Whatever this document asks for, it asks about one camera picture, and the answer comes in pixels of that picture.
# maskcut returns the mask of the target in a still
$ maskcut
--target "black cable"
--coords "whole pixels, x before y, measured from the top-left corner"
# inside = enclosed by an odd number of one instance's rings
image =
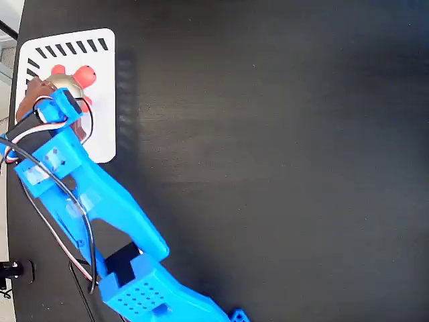
[[[5,138],[0,137],[0,143],[5,144],[6,146],[9,146],[15,152],[18,154],[21,154],[24,158],[29,159],[32,161],[35,165],[38,165],[60,188],[63,190],[66,195],[68,195],[73,202],[76,204],[76,206],[80,209],[82,212],[82,218],[84,219],[84,224],[86,226],[86,230],[88,231],[88,238],[89,238],[89,246],[90,246],[90,256],[91,256],[91,277],[93,280],[90,283],[89,286],[89,294],[92,294],[95,289],[95,285],[97,283],[97,264],[95,259],[95,241],[94,241],[94,233],[93,229],[91,227],[88,214],[86,213],[84,207],[80,204],[80,201],[73,195],[73,193],[70,191],[69,188],[55,175],[53,174],[43,163],[41,163],[38,159],[36,159],[34,156],[32,156],[30,153],[25,151],[23,148],[19,147],[17,144],[14,144],[13,142],[10,142],[9,140],[6,140]]]
[[[18,40],[18,33],[10,28],[6,23],[0,20],[0,30],[4,31],[5,34],[11,36],[14,40]]]
[[[80,260],[79,258],[77,258],[76,260],[77,260],[79,263],[81,263],[82,265],[90,266],[90,265],[89,265],[89,263],[88,263],[86,260]],[[82,300],[84,301],[84,304],[85,304],[86,309],[88,310],[88,315],[89,315],[89,317],[90,317],[91,321],[94,321],[94,320],[93,320],[93,319],[94,319],[93,312],[92,312],[92,311],[91,311],[91,309],[89,308],[89,306],[88,306],[88,302],[86,301],[86,298],[84,297],[84,294],[83,294],[83,292],[82,292],[82,288],[80,287],[79,280],[77,279],[76,274],[74,273],[74,269],[73,269],[73,267],[71,266],[72,264],[73,264],[72,262],[69,262],[69,263],[68,263],[68,268],[72,271],[74,282],[76,283],[76,285],[77,285],[77,287],[78,287],[78,290],[79,290],[79,294],[80,294],[80,296],[82,297]],[[122,315],[120,315],[119,313],[118,313],[118,316],[121,318],[122,322],[128,322],[128,321],[127,321],[127,320],[126,320]]]
[[[11,295],[9,294],[11,291],[12,291],[11,288],[9,290],[7,290],[6,292],[3,292],[2,290],[0,290],[0,294],[2,294],[5,299],[10,300],[10,299],[12,299]]]
[[[71,261],[68,262],[68,269],[71,271],[71,273],[73,275],[74,283],[76,284],[76,286],[78,288],[79,295],[82,298],[82,302],[85,306],[86,311],[88,312],[88,316],[89,316],[90,320],[92,322],[95,322],[93,312],[91,311],[91,308],[88,305],[88,301],[86,300],[85,294],[83,294],[82,287],[80,287],[78,277],[76,276],[76,273],[74,272],[73,263]]]

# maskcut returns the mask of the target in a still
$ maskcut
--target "toy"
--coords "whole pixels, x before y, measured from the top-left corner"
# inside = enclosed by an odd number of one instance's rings
[[[20,160],[15,172],[90,264],[90,239],[82,213],[42,168],[68,182],[90,220],[102,219],[131,237],[133,243],[106,259],[96,253],[103,301],[130,321],[248,322],[243,311],[237,311],[230,320],[210,298],[182,286],[166,271],[160,261],[168,256],[169,248],[160,233],[133,197],[88,157],[71,129],[82,116],[73,95],[59,89],[51,98],[38,104],[38,113],[46,120],[43,126],[58,128],[32,132],[24,137],[26,141],[21,138],[20,145],[40,163]],[[40,120],[33,115],[19,122],[6,137],[14,140],[30,126],[31,131],[33,123]],[[0,144],[0,152],[3,150],[6,146]]]
[[[82,66],[73,75],[67,75],[64,66],[55,65],[52,68],[51,76],[46,80],[54,84],[57,89],[68,89],[74,98],[85,98],[92,105],[91,99],[84,94],[85,88],[91,86],[97,80],[95,71],[90,66]],[[82,110],[88,112],[88,108],[85,105],[82,106]]]

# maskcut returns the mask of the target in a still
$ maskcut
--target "white floor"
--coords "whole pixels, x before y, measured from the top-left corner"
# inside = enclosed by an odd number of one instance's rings
[[[2,55],[1,61],[13,68],[13,61],[15,56],[15,50],[8,50],[7,59],[5,55]],[[0,87],[0,93],[3,100],[0,104],[0,134],[7,131],[7,124],[9,122],[6,116],[9,115],[9,96],[10,87]],[[9,260],[9,252],[7,250],[7,221],[6,221],[6,165],[3,164],[1,167],[0,174],[0,262]],[[13,309],[13,295],[12,299],[4,299],[3,295],[0,294],[0,322],[15,322],[15,311]]]

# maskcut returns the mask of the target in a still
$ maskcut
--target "wire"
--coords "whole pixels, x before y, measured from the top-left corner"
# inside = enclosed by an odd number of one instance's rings
[[[79,262],[79,260],[77,260],[72,255],[72,253],[68,250],[68,248],[64,245],[64,243],[62,242],[60,236],[58,236],[58,234],[56,233],[55,229],[51,226],[51,224],[46,219],[46,217],[43,215],[43,213],[40,211],[40,209],[38,208],[38,206],[36,206],[36,203],[34,202],[33,198],[31,198],[31,196],[28,193],[27,187],[24,185],[24,183],[22,183],[21,179],[19,181],[21,183],[22,189],[25,192],[25,195],[27,196],[27,198],[30,201],[30,203],[33,205],[33,208],[39,214],[40,218],[42,218],[42,220],[44,221],[44,223],[48,226],[48,228],[51,231],[52,235],[55,237],[56,241],[58,242],[58,244],[60,245],[60,247],[62,248],[62,250],[64,251],[64,253],[66,253],[67,257],[70,259],[70,262],[72,262],[74,265],[76,265],[76,267],[82,272],[82,274],[85,276],[85,278],[87,280],[91,281],[93,279],[92,276],[84,269],[84,267]]]
[[[89,140],[89,138],[93,135],[93,131],[94,131],[94,115],[93,115],[92,107],[90,106],[90,104],[88,103],[88,101],[85,98],[78,97],[76,100],[77,101],[83,101],[86,104],[86,107],[88,108],[89,116],[91,118],[91,130],[90,130],[89,134],[86,136],[86,138],[84,138],[80,142],[82,145],[84,145]]]
[[[36,132],[41,132],[41,131],[50,131],[53,129],[60,129],[62,127],[64,127],[67,123],[67,119],[63,122],[59,122],[59,123],[45,123],[45,124],[41,124],[41,125],[37,125],[35,127],[32,127],[31,129],[28,129],[22,133],[20,133],[19,135],[15,136],[12,139],[13,143],[18,143],[19,141],[21,141],[25,136],[28,136],[29,134],[33,134]],[[8,154],[10,153],[12,149],[7,146],[5,148],[5,157],[6,157],[6,163],[7,164],[11,164],[14,163],[16,160],[18,160],[18,158],[15,157],[10,157],[8,156]]]
[[[80,286],[78,277],[76,276],[76,273],[74,272],[72,262],[68,263],[68,269],[71,271],[71,273],[73,275],[73,280],[76,283],[76,287],[78,288],[79,295],[82,298],[82,302],[83,302],[83,304],[85,306],[86,311],[88,312],[88,316],[89,316],[91,322],[95,322],[93,312],[91,311],[91,308],[88,305],[88,301],[86,300],[86,297],[83,294],[82,287]]]
[[[94,292],[96,281],[97,281],[97,263],[95,259],[94,233],[88,218],[88,214],[86,213],[86,210],[80,204],[79,200],[73,195],[70,189],[67,188],[67,186],[38,159],[36,159],[27,151],[25,151],[23,148],[19,147],[17,144],[14,144],[13,142],[6,140],[5,138],[0,137],[0,143],[5,144],[6,146],[9,146],[10,148],[14,149],[18,154],[21,154],[24,158],[29,159],[36,166],[39,166],[60,187],[60,189],[63,190],[72,199],[72,201],[82,212],[82,218],[84,219],[84,224],[86,226],[86,230],[88,231],[89,246],[90,246],[92,280],[88,291],[89,291],[89,294],[92,294]]]

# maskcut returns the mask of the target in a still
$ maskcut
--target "hole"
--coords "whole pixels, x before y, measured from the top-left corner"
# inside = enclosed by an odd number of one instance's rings
[[[30,58],[28,58],[28,63],[33,67],[40,68],[40,66]]]
[[[36,48],[36,51],[40,54],[40,56],[42,56],[43,58],[47,58],[45,53],[40,49],[40,48]]]
[[[168,313],[168,311],[171,311],[171,308],[167,304],[161,304],[158,305],[156,308],[152,310],[154,312],[154,315],[161,316]]]
[[[87,42],[88,42],[89,46],[91,46],[91,48],[96,52],[97,51],[97,47],[95,47],[95,44],[94,44],[93,40],[92,39],[88,39]]]
[[[68,49],[70,49],[70,51],[71,51],[74,55],[76,55],[76,50],[74,50],[73,45],[72,45],[70,42],[67,42],[67,43],[66,43],[66,45],[67,45]]]
[[[85,46],[83,46],[83,43],[80,40],[76,43],[78,44],[79,48],[86,54],[86,48]]]
[[[107,45],[106,45],[105,40],[102,38],[99,38],[99,42],[100,42],[101,47],[103,47],[104,50],[107,50]]]
[[[62,49],[62,46],[60,44],[56,44],[55,47],[60,51],[63,56],[67,56],[66,52],[64,51],[64,49]]]
[[[52,50],[51,46],[46,46],[45,48],[48,50],[48,52],[49,52],[53,57],[56,57],[56,54],[55,54],[55,53],[54,53],[54,51]]]
[[[27,68],[27,74],[29,74],[29,75],[31,75],[33,77],[39,76],[34,71],[32,71],[31,69],[28,69],[28,68]]]

